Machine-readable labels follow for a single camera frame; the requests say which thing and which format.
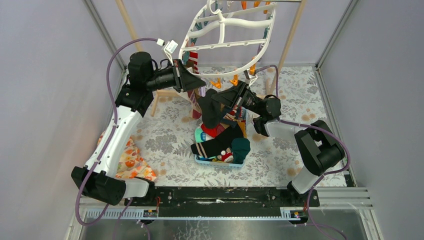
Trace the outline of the red white striped sock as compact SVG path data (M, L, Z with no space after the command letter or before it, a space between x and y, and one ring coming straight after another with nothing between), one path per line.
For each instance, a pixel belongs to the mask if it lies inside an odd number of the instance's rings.
M199 60L199 54L196 51L189 51L188 53L188 59L186 61L185 66L187 68L191 68L192 72L194 74L198 74L199 73L199 68L198 68L198 60Z

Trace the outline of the purple striped sock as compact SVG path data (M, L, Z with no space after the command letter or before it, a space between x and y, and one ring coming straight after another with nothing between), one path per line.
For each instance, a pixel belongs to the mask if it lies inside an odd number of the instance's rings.
M189 90L187 92L187 95L192 106L191 117L197 120L202 116L202 109L198 103L198 99L201 97L201 95L199 94L199 90Z

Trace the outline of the white oval clip hanger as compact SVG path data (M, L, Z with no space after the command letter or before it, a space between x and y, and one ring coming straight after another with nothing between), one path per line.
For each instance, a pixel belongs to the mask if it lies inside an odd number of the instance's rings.
M178 58L189 52L208 51L229 59L235 48L247 51L247 62L230 71L199 73L200 78L228 78L252 68L265 54L276 22L275 2L240 7L236 1L208 0L198 11L179 49Z

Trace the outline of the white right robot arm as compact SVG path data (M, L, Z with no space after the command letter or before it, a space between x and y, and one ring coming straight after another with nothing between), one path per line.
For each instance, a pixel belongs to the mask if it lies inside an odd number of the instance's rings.
M296 143L303 167L288 184L287 201L293 206L301 205L306 192L316 186L341 160L350 160L347 146L335 136L325 121L317 120L303 124L283 120L281 101L273 94L259 97L245 82L239 82L224 91L214 93L211 99L231 109L243 107L258 115L253 126L258 134Z

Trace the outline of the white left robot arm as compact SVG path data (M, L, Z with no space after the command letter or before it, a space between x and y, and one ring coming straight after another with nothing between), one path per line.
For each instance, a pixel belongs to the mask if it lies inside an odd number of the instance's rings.
M124 148L154 100L154 91L173 88L181 93L204 87L206 83L187 70L180 59L172 60L165 68L155 69L151 55L144 51L130 56L127 70L129 83L114 100L113 116L103 138L85 165L73 168L71 178L78 187L79 196L113 206L122 199L136 198L148 206L155 200L151 180L116 177Z

